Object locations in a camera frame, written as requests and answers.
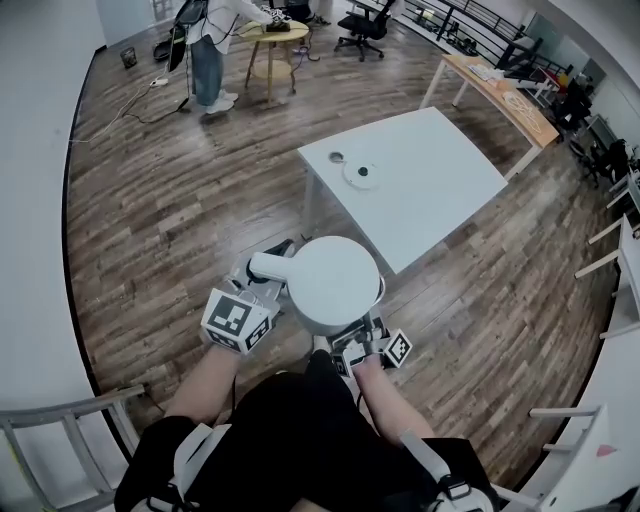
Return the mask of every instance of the wooden table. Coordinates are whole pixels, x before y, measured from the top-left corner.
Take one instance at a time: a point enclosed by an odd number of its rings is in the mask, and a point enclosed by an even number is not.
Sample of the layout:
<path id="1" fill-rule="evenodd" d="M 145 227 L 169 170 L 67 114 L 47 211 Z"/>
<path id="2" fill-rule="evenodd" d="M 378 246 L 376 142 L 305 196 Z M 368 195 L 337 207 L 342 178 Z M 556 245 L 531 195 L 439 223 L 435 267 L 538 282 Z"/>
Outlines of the wooden table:
<path id="1" fill-rule="evenodd" d="M 249 86 L 251 75 L 267 80 L 267 106 L 271 106 L 271 89 L 273 79 L 291 77 L 291 92 L 296 92 L 296 78 L 291 63 L 291 48 L 289 42 L 304 38 L 309 33 L 309 27 L 298 21 L 290 21 L 289 32 L 263 32 L 262 26 L 255 21 L 251 21 L 238 30 L 238 35 L 245 41 L 254 41 L 253 53 L 247 69 L 247 78 L 244 82 L 245 89 Z M 255 63 L 256 54 L 260 43 L 267 43 L 269 56 L 267 61 Z M 273 60 L 273 49 L 277 43 L 284 44 L 285 61 Z"/>
<path id="2" fill-rule="evenodd" d="M 326 187 L 396 274 L 507 185 L 435 108 L 338 133 L 298 152 L 307 167 L 303 237 L 313 235 Z M 334 152 L 342 162 L 329 159 Z M 346 178 L 363 167 L 370 181 L 351 185 Z"/>
<path id="3" fill-rule="evenodd" d="M 468 66 L 472 64 L 481 64 L 483 66 L 486 66 L 487 68 L 493 67 L 482 57 L 443 55 L 442 61 L 440 61 L 438 69 L 436 70 L 436 74 L 434 75 L 433 80 L 431 81 L 431 84 L 427 89 L 427 93 L 424 95 L 422 103 L 420 103 L 420 107 L 418 108 L 424 108 L 429 104 L 429 100 L 431 99 L 433 92 L 438 86 L 445 68 L 451 69 L 464 80 L 460 91 L 452 102 L 453 106 L 458 106 L 458 102 L 460 101 L 460 98 L 462 98 L 464 91 L 466 90 L 467 86 L 471 84 L 474 89 L 476 89 L 480 94 L 482 94 L 491 103 L 493 103 L 498 108 L 498 110 L 500 110 L 500 112 L 502 112 L 504 116 L 509 119 L 509 121 L 511 121 L 518 130 L 520 130 L 520 133 L 522 133 L 522 135 L 524 135 L 531 144 L 531 149 L 527 151 L 525 155 L 505 175 L 505 179 L 508 181 L 513 178 L 513 176 L 521 172 L 527 165 L 529 165 L 533 161 L 533 159 L 538 156 L 538 154 L 553 139 L 558 136 L 558 132 L 551 125 L 551 123 L 549 123 L 549 121 L 547 121 L 545 117 L 531 104 L 531 102 L 509 82 L 502 81 L 500 84 L 500 88 L 493 87 L 468 68 Z M 519 97 L 525 105 L 530 106 L 533 109 L 536 124 L 530 123 L 523 114 L 517 112 L 516 110 L 513 110 L 507 104 L 507 102 L 503 98 L 503 94 L 505 92 L 512 92 L 517 97 Z"/>

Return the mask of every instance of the person's arm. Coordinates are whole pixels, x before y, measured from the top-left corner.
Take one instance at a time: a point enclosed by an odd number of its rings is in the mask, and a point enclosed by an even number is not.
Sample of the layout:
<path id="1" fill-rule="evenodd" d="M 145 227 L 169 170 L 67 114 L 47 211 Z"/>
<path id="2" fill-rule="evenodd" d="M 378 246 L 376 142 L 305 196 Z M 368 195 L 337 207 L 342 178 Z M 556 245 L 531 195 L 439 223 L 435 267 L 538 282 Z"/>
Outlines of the person's arm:
<path id="1" fill-rule="evenodd" d="M 242 356 L 213 345 L 171 399 L 168 416 L 186 416 L 195 423 L 213 423 L 222 412 Z"/>
<path id="2" fill-rule="evenodd" d="M 266 12 L 253 5 L 251 0 L 236 0 L 236 10 L 238 14 L 256 21 L 261 25 L 269 25 L 273 19 Z"/>
<path id="3" fill-rule="evenodd" d="M 420 438 L 436 437 L 427 420 L 399 393 L 380 364 L 380 356 L 367 357 L 353 367 L 373 422 L 378 432 L 390 443 L 401 445 L 400 435 L 406 430 Z"/>

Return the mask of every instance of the white marker cube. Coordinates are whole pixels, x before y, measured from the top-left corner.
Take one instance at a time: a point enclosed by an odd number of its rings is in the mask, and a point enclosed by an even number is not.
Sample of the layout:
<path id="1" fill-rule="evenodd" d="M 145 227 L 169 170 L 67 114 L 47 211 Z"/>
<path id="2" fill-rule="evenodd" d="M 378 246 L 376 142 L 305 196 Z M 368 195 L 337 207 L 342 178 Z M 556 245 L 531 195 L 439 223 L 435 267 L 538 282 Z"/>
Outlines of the white marker cube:
<path id="1" fill-rule="evenodd" d="M 248 354 L 271 330 L 269 310 L 214 288 L 204 309 L 202 337 Z"/>
<path id="2" fill-rule="evenodd" d="M 413 345 L 409 341 L 409 338 L 407 338 L 401 329 L 397 329 L 391 333 L 389 343 L 385 346 L 383 353 L 385 359 L 391 364 L 391 366 L 400 368 L 406 361 L 412 348 Z"/>

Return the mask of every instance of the black railing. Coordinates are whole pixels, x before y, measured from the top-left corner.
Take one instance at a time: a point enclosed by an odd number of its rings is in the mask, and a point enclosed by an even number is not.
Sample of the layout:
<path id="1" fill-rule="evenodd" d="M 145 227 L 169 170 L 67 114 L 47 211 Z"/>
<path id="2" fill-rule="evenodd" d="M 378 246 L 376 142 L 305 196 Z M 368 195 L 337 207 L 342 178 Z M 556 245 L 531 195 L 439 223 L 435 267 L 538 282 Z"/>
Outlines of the black railing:
<path id="1" fill-rule="evenodd" d="M 382 8 L 386 0 L 371 0 Z M 405 0 L 403 16 L 436 35 L 436 41 L 449 45 L 467 55 L 480 55 L 505 76 L 528 79 L 540 67 L 551 73 L 566 68 L 536 53 L 542 40 L 531 48 L 514 42 L 524 27 L 516 27 L 474 0 Z"/>

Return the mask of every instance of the white handle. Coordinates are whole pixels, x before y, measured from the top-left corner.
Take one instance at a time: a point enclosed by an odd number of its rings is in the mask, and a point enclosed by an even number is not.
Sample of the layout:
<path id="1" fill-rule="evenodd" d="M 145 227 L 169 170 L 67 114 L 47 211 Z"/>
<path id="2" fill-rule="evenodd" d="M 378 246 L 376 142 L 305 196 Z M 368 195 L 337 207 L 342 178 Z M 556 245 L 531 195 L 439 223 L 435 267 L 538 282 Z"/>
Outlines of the white handle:
<path id="1" fill-rule="evenodd" d="M 258 277 L 286 283 L 293 267 L 292 258 L 273 256 L 264 252 L 255 253 L 249 262 L 249 269 Z"/>

